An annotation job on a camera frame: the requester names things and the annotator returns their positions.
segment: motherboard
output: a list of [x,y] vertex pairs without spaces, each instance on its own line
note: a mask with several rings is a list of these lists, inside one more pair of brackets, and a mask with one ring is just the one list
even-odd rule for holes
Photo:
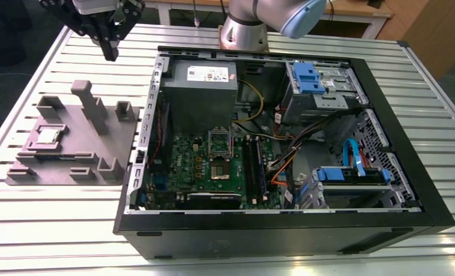
[[206,136],[176,135],[170,173],[152,177],[148,206],[188,209],[183,203],[206,199],[219,209],[280,209],[278,187],[270,187],[264,179],[272,160],[270,139],[231,137],[220,129]]

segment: power supply label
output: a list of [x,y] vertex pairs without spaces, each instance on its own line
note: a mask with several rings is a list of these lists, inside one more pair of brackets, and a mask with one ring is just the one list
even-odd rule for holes
[[191,82],[228,82],[228,68],[190,66],[187,80]]

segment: white table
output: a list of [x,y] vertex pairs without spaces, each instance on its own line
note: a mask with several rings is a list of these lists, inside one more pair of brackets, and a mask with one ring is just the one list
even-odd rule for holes
[[[162,25],[171,25],[171,15],[170,10],[192,10],[192,4],[184,3],[168,3],[168,2],[146,2],[146,7],[151,7],[158,9],[159,12],[159,22]],[[212,5],[196,5],[196,10],[203,12],[222,12],[222,7],[212,6]],[[386,20],[391,18],[391,14],[381,14],[381,17],[375,16],[343,16],[343,15],[334,15],[334,21],[342,22],[355,22],[355,23],[366,23],[369,24],[365,34],[362,35],[363,39],[375,39],[382,27],[385,26]],[[328,20],[330,15],[323,14],[320,17],[322,20]]]
[[[455,107],[413,52],[393,41],[270,35],[272,52],[365,58],[455,217]],[[144,260],[112,234],[120,187],[8,186],[5,172],[39,116],[43,95],[66,104],[88,79],[104,104],[144,107],[159,45],[218,47],[212,29],[138,25],[107,62],[88,38],[63,29],[0,128],[0,273],[19,275],[455,275],[455,227],[371,255]]]

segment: gray plastic stand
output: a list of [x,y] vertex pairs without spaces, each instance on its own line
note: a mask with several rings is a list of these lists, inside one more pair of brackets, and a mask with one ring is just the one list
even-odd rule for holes
[[128,164],[139,108],[104,106],[91,83],[72,85],[82,106],[44,96],[29,138],[9,169],[9,185],[120,185]]

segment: ram slot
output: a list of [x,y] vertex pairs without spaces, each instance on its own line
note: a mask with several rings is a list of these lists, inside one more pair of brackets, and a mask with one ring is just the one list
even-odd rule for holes
[[259,157],[258,156],[258,140],[251,139],[250,141],[250,153],[251,153],[251,164],[252,164],[252,179],[254,179],[254,188],[255,188],[255,194],[256,194],[256,199],[258,202],[263,201],[263,191],[262,191],[262,184],[259,182],[259,175],[262,173],[259,169]]
[[259,139],[255,140],[255,144],[256,144],[256,167],[259,170],[259,174],[258,174],[258,181],[259,181],[259,189],[260,189],[260,194],[262,194],[262,198],[263,201],[267,200],[267,180],[264,179],[264,165],[263,165],[263,153],[262,153],[262,143],[259,142]]
[[243,139],[243,168],[244,168],[244,180],[246,180],[246,196],[248,203],[256,203],[256,189],[254,183],[251,154],[250,154],[250,137]]

